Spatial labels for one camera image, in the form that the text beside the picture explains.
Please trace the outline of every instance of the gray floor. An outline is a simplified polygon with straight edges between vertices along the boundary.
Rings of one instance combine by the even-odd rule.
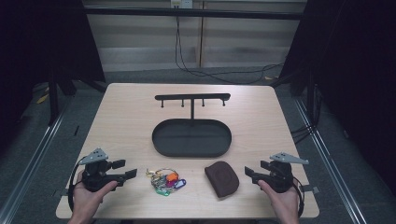
[[[215,73],[235,71],[235,69],[212,68],[205,71]],[[244,72],[257,69],[240,68]],[[274,77],[280,69],[278,67],[264,74]],[[247,83],[259,78],[260,74],[229,74],[217,77],[227,78],[232,82]],[[195,77],[178,69],[109,73],[106,74],[106,78],[107,84],[111,82],[230,84],[213,77]],[[253,85],[268,83],[268,80],[260,78],[260,81]],[[75,96],[61,95],[60,105],[61,108],[64,108],[62,123],[50,142],[48,151],[38,166],[12,223],[66,223],[66,220],[60,220],[55,216],[60,199],[54,197],[53,193],[56,189],[62,189],[66,185],[103,97],[101,92],[92,90],[84,84],[76,83],[76,85],[78,92]],[[33,157],[41,138],[48,129],[49,101],[47,100],[41,105],[35,103],[43,91],[40,88],[40,86],[37,87],[34,99],[24,113],[19,125],[20,133],[13,143],[7,146],[7,155],[0,159],[0,168],[3,170],[0,174],[1,206],[5,204],[7,197],[17,186],[26,165]],[[276,94],[290,130],[302,127],[304,122],[297,109],[296,99],[290,96],[289,86],[279,86],[276,88]],[[321,110],[318,130],[350,192],[358,202],[367,223],[393,223],[396,220],[395,197],[391,195],[375,171],[367,165],[354,143],[345,138],[343,128],[338,123],[336,116],[325,105]],[[297,149],[302,158],[310,160],[310,164],[305,166],[305,171],[311,185],[318,187],[320,191],[315,195],[320,209],[319,216],[313,219],[302,219],[301,223],[354,223],[312,138],[310,136],[305,138],[297,145]],[[97,223],[119,223],[119,221],[99,220]]]

